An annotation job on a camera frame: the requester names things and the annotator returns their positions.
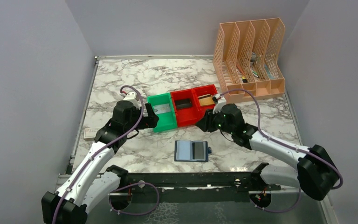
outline marble surface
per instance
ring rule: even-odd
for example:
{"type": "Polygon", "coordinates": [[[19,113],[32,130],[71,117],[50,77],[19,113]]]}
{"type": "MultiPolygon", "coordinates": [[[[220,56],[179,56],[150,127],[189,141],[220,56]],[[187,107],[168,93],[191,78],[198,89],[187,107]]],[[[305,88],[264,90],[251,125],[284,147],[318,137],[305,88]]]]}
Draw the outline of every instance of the marble surface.
{"type": "MultiPolygon", "coordinates": [[[[102,127],[112,116],[122,85],[134,86],[146,102],[147,96],[219,83],[210,59],[146,59],[101,60],[96,72],[81,139],[76,151],[73,170],[87,154],[92,141],[83,139],[84,128],[102,127]]],[[[298,136],[286,98],[260,100],[263,130],[273,136],[299,144],[298,136]]],[[[254,102],[237,104],[246,122],[257,124],[254,102]]],[[[182,127],[161,133],[141,130],[128,140],[102,169],[112,164],[129,172],[228,172],[252,171],[261,162],[277,166],[285,163],[261,152],[251,151],[229,142],[220,132],[204,133],[195,126],[182,127]],[[213,153],[209,162],[174,162],[176,140],[208,141],[213,153]]]]}

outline gray wall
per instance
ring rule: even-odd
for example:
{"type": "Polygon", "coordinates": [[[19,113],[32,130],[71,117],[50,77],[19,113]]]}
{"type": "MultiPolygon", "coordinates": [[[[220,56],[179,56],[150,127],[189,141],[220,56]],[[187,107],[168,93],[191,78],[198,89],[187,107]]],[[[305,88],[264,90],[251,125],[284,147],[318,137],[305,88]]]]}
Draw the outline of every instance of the gray wall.
{"type": "Polygon", "coordinates": [[[0,223],[42,223],[94,57],[62,0],[0,0],[0,223]]]}
{"type": "Polygon", "coordinates": [[[345,182],[341,224],[358,223],[358,1],[310,0],[280,58],[307,145],[324,146],[345,182]]]}
{"type": "Polygon", "coordinates": [[[221,22],[281,17],[287,36],[309,0],[66,0],[102,55],[213,54],[221,22]]]}

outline purple cable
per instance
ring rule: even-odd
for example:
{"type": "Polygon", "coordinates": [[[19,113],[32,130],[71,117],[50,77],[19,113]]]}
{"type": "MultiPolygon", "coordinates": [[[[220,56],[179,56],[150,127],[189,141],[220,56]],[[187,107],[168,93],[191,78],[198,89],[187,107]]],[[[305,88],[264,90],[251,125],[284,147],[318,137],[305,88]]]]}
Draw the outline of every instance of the purple cable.
{"type": "Polygon", "coordinates": [[[156,190],[156,193],[157,193],[157,202],[156,202],[156,204],[153,206],[152,209],[150,209],[149,211],[146,211],[146,212],[142,212],[142,213],[131,213],[131,212],[126,212],[126,211],[116,210],[116,209],[113,207],[112,202],[111,202],[110,199],[109,199],[109,205],[110,205],[111,208],[112,208],[110,211],[116,211],[116,212],[118,212],[119,214],[126,214],[126,215],[132,215],[132,216],[143,216],[143,215],[147,215],[147,214],[151,213],[152,211],[154,211],[154,210],[157,208],[158,203],[159,203],[159,201],[160,201],[160,194],[159,194],[158,189],[156,188],[156,186],[154,186],[154,185],[151,184],[151,183],[146,183],[146,182],[144,182],[144,183],[140,183],[140,182],[138,182],[138,183],[133,183],[133,184],[127,185],[127,186],[125,186],[125,187],[118,188],[118,189],[112,191],[112,193],[113,193],[113,192],[117,192],[117,191],[121,191],[121,190],[123,190],[123,189],[130,188],[130,187],[133,187],[133,186],[137,186],[137,185],[140,185],[140,184],[145,184],[145,185],[152,186],[152,187],[156,190]]]}
{"type": "MultiPolygon", "coordinates": [[[[293,147],[293,146],[290,146],[290,145],[288,145],[288,144],[286,144],[286,143],[284,143],[284,142],[281,142],[281,141],[279,141],[279,140],[276,140],[276,139],[271,138],[271,137],[269,137],[268,135],[266,135],[266,133],[264,133],[264,132],[262,131],[262,128],[260,127],[260,121],[261,121],[261,116],[262,116],[262,115],[261,115],[261,113],[260,113],[259,103],[257,102],[256,98],[255,98],[249,91],[244,90],[244,89],[233,89],[233,90],[229,90],[229,91],[226,91],[226,92],[224,92],[224,93],[221,93],[220,95],[223,96],[223,95],[225,95],[225,94],[227,94],[227,93],[229,93],[229,92],[232,92],[232,91],[243,91],[243,92],[249,94],[249,95],[251,96],[251,98],[254,100],[254,102],[256,103],[257,115],[258,115],[257,127],[259,128],[260,134],[262,134],[262,136],[263,136],[264,138],[267,138],[267,139],[269,138],[271,141],[273,141],[273,142],[275,142],[275,143],[277,143],[277,144],[279,144],[279,145],[281,145],[281,146],[283,146],[283,147],[286,147],[286,148],[289,148],[289,149],[292,149],[292,150],[295,150],[295,151],[298,151],[298,152],[305,153],[305,154],[307,154],[307,155],[309,155],[309,156],[312,156],[312,157],[314,157],[315,159],[319,160],[320,162],[324,163],[326,166],[330,167],[332,170],[334,170],[334,172],[338,175],[338,177],[339,177],[339,179],[340,179],[340,183],[339,183],[337,186],[332,187],[331,189],[338,189],[338,188],[340,188],[340,187],[343,185],[343,183],[344,183],[344,178],[342,177],[342,175],[341,175],[341,173],[339,172],[339,170],[338,170],[337,168],[335,168],[333,165],[331,165],[330,163],[328,163],[326,160],[324,160],[324,159],[320,158],[319,156],[314,155],[314,154],[312,154],[312,153],[310,153],[310,152],[308,152],[308,151],[305,151],[305,150],[302,150],[302,149],[298,149],[298,150],[297,150],[297,149],[296,149],[295,147],[293,147]]],[[[290,210],[293,209],[293,208],[295,208],[295,207],[298,205],[299,199],[297,200],[297,202],[296,202],[295,205],[293,205],[292,207],[290,207],[290,210]]]]}
{"type": "Polygon", "coordinates": [[[297,198],[297,201],[296,203],[294,203],[290,208],[288,209],[284,209],[284,210],[270,210],[270,209],[266,209],[266,208],[262,208],[258,205],[256,205],[252,200],[251,203],[253,203],[255,205],[256,208],[260,209],[260,210],[263,210],[263,211],[266,211],[266,212],[271,212],[271,213],[284,213],[284,212],[288,212],[288,211],[291,211],[292,209],[294,209],[295,207],[298,206],[298,204],[300,203],[300,199],[301,199],[301,188],[298,189],[298,198],[297,198]]]}
{"type": "MultiPolygon", "coordinates": [[[[141,97],[141,94],[138,90],[136,90],[134,87],[130,86],[130,85],[123,85],[120,88],[120,92],[123,92],[124,88],[130,88],[132,90],[134,90],[136,92],[136,94],[139,97],[139,100],[141,101],[141,114],[137,120],[137,122],[134,124],[134,126],[132,128],[130,128],[126,133],[120,135],[118,138],[114,139],[113,141],[109,142],[108,144],[106,144],[105,146],[103,146],[102,148],[98,149],[98,151],[96,151],[91,158],[94,159],[102,150],[106,149],[107,147],[111,146],[112,144],[116,143],[118,140],[122,139],[124,136],[128,135],[130,132],[132,132],[137,126],[138,124],[141,122],[141,119],[143,117],[143,110],[144,110],[144,103],[141,97]]],[[[91,160],[87,160],[85,162],[85,164],[82,166],[82,168],[80,168],[79,172],[76,174],[76,176],[73,178],[72,182],[69,184],[68,188],[72,189],[73,185],[75,184],[75,182],[77,181],[77,179],[80,177],[80,175],[83,173],[83,171],[86,169],[86,167],[88,166],[88,164],[91,162],[91,160]]],[[[66,195],[68,194],[68,191],[65,191],[64,194],[62,195],[62,197],[60,198],[60,200],[58,201],[57,207],[55,208],[54,211],[54,215],[53,215],[53,221],[52,224],[55,224],[57,221],[57,215],[58,215],[58,210],[61,207],[62,202],[64,201],[64,198],[66,197],[66,195]]]]}

